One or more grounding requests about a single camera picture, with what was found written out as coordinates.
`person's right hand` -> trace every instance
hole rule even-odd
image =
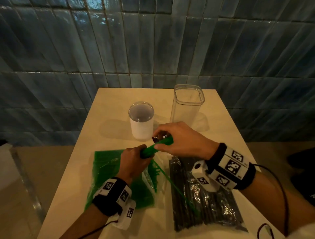
[[[165,131],[172,135],[174,143],[171,145],[156,144],[154,148],[174,156],[199,157],[208,160],[219,147],[219,143],[194,131],[182,121],[159,125],[153,132],[153,137],[161,139],[161,136],[165,135]]]

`wire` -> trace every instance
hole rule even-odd
[[[118,220],[116,220],[116,221],[111,221],[111,222],[109,222],[109,223],[106,223],[105,225],[103,225],[103,226],[101,226],[101,227],[99,227],[99,228],[95,229],[94,231],[89,232],[88,234],[85,234],[84,236],[79,237],[78,239],[83,239],[83,238],[86,238],[87,236],[90,236],[90,235],[92,235],[92,234],[96,233],[97,231],[99,231],[99,230],[103,229],[104,227],[106,227],[108,224],[110,224],[110,223],[112,223],[112,222],[117,223],[117,222],[118,222]]]
[[[258,167],[261,167],[261,168],[264,168],[265,170],[267,170],[268,172],[270,172],[274,177],[275,179],[277,180],[280,188],[281,188],[281,191],[282,191],[282,194],[283,194],[283,199],[284,199],[284,236],[288,236],[289,234],[289,203],[288,203],[288,198],[287,198],[287,195],[285,194],[285,191],[284,191],[284,188],[279,180],[279,178],[267,167],[263,166],[263,165],[260,165],[260,164],[253,164],[254,166],[258,166]],[[268,225],[267,223],[264,223],[262,224],[258,231],[257,231],[257,238],[259,239],[259,233],[260,233],[260,230],[263,228],[263,226],[265,225]],[[273,236],[273,232],[272,232],[272,229],[270,228],[270,233],[271,233],[271,237],[272,239],[274,239],[274,236]]]

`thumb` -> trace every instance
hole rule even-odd
[[[162,144],[162,143],[156,144],[154,146],[154,148],[161,151],[161,152],[170,153],[172,151],[172,147],[170,145],[166,145],[166,144]]]

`table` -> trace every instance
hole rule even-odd
[[[125,149],[143,143],[132,137],[128,117],[129,107],[136,101],[149,102],[155,110],[155,123],[167,123],[172,109],[173,91],[173,89],[98,89],[38,235],[39,239],[59,238],[83,212],[92,182],[94,151]],[[203,90],[203,92],[205,103],[201,106],[192,127],[210,139],[225,142],[255,163],[216,90]],[[145,144],[152,145],[152,140]],[[160,196],[163,197],[162,205],[136,211],[127,231],[108,226],[103,230],[100,238],[256,238],[258,227],[262,223],[269,223],[268,220],[239,191],[233,190],[233,194],[249,233],[219,225],[201,225],[176,233],[173,228],[171,189],[170,184],[167,183],[165,195]],[[283,238],[276,228],[272,226],[272,229],[276,238]]]

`person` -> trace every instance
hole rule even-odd
[[[204,160],[211,160],[217,152],[220,144],[206,138],[194,131],[184,122],[167,123],[158,126],[153,137],[162,139],[162,135],[168,132],[172,135],[172,145],[157,144],[155,149],[182,157],[199,157]],[[149,165],[152,157],[140,158],[140,151],[146,145],[140,145],[132,149],[126,149],[121,154],[121,164],[117,178],[122,179],[130,185],[132,180],[139,176]],[[284,198],[280,186],[276,180],[256,171],[250,185],[240,192],[282,233],[284,233]],[[306,200],[285,190],[289,205],[289,238],[315,238],[315,207]],[[60,239],[81,236],[103,226],[108,220],[94,204],[92,204],[72,224],[72,226],[61,236]],[[101,230],[86,237],[96,239]]]

